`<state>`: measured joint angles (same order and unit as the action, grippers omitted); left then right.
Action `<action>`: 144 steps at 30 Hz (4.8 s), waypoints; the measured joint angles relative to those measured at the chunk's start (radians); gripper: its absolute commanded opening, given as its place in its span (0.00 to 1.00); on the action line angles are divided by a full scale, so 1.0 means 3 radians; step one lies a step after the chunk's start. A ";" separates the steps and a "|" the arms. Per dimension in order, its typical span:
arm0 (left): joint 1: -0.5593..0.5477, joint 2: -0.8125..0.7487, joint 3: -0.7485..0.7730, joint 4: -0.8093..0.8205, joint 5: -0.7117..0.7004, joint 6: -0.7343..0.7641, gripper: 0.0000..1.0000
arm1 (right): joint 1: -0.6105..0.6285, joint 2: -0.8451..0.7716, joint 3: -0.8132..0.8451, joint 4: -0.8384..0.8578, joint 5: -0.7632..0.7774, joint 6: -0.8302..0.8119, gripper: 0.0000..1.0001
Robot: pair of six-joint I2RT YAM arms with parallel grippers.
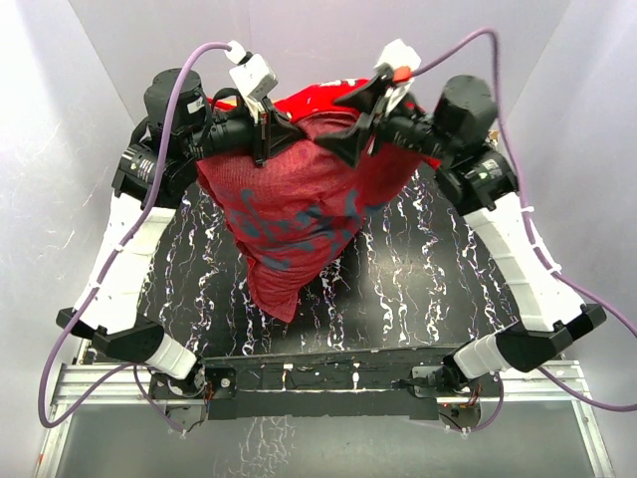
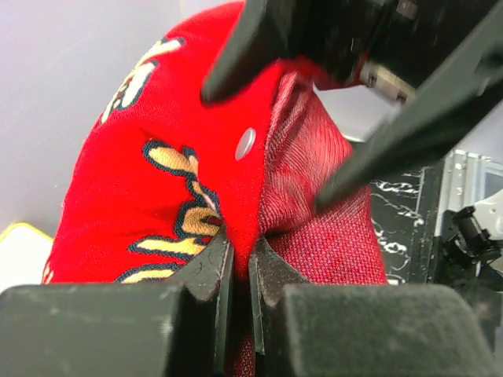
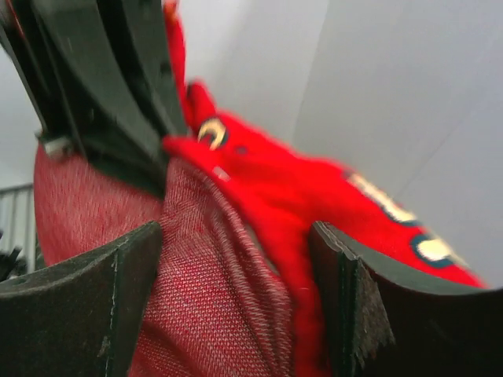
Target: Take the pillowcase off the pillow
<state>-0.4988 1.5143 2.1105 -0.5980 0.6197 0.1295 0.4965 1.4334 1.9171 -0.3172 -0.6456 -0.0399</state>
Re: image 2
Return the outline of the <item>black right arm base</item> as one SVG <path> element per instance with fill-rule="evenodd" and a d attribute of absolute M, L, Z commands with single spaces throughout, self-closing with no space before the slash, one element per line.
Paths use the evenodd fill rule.
<path fill-rule="evenodd" d="M 502 291 L 502 272 L 492 266 L 502 256 L 502 242 L 492 240 L 475 218 L 475 208 L 447 210 L 442 220 L 437 281 L 451 287 L 476 282 Z"/>

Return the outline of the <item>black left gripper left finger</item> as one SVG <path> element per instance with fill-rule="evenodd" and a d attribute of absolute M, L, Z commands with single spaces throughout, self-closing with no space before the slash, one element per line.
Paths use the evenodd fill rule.
<path fill-rule="evenodd" d="M 1 373 L 220 376 L 232 273 L 220 229 L 166 280 L 12 287 L 1 296 Z"/>

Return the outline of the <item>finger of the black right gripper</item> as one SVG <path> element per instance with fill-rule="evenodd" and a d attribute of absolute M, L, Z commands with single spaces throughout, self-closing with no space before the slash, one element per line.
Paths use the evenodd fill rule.
<path fill-rule="evenodd" d="M 372 180 L 441 159 L 502 101 L 502 9 L 493 7 L 391 120 L 320 188 L 321 213 Z"/>
<path fill-rule="evenodd" d="M 237 95 L 265 68 L 298 52 L 297 1 L 246 1 L 228 41 L 201 88 L 205 104 Z"/>

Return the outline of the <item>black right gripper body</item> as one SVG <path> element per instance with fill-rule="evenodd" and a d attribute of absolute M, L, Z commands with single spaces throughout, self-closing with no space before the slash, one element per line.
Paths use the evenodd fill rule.
<path fill-rule="evenodd" d="M 393 101 L 499 101 L 499 1 L 277 1 L 286 57 Z"/>

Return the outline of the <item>red patterned pillowcase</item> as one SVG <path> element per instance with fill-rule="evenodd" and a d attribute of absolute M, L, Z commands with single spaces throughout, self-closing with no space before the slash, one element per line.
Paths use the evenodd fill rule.
<path fill-rule="evenodd" d="M 224 225 L 237 283 L 228 376 L 255 373 L 248 259 L 260 236 L 314 284 L 387 282 L 368 188 L 312 214 L 316 191 L 351 152 L 314 93 L 312 64 L 276 63 L 228 104 L 200 103 L 243 8 L 181 22 L 124 79 L 83 145 L 42 274 L 44 284 L 163 280 Z"/>

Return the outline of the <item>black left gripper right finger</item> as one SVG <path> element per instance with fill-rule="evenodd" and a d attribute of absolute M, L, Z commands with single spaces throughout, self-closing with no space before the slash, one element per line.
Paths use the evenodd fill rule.
<path fill-rule="evenodd" d="M 258 376 L 496 376 L 468 303 L 434 284 L 315 285 L 260 239 L 249 260 Z"/>

